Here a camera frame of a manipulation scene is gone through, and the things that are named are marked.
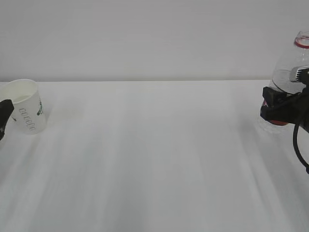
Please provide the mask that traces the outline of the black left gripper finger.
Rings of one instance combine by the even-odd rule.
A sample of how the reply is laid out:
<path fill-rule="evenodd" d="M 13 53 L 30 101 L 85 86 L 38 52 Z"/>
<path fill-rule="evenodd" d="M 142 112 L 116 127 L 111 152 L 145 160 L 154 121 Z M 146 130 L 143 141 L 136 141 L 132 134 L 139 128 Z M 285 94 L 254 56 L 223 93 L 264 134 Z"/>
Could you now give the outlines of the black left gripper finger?
<path fill-rule="evenodd" d="M 0 102 L 0 140 L 5 136 L 5 128 L 13 111 L 14 105 L 10 99 Z"/>

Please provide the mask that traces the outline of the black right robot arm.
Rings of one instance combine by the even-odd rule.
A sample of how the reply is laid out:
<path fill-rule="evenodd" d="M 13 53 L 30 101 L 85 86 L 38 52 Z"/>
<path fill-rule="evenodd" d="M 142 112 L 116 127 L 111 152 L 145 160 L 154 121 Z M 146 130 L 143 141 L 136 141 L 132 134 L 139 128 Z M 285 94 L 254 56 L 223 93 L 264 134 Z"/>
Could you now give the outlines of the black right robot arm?
<path fill-rule="evenodd" d="M 275 126 L 293 124 L 309 131 L 309 67 L 282 71 L 279 77 L 263 88 L 260 117 Z"/>

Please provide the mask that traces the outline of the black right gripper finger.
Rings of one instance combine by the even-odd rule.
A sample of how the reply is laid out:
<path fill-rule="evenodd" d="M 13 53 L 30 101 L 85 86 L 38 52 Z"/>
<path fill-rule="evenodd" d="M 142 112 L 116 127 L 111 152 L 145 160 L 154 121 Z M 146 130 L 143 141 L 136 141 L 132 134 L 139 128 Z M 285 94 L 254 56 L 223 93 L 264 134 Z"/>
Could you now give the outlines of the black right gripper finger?
<path fill-rule="evenodd" d="M 279 121 L 292 124 L 308 124 L 309 93 L 306 91 L 289 95 L 270 87 L 263 88 L 264 104 L 260 116 L 266 121 Z"/>

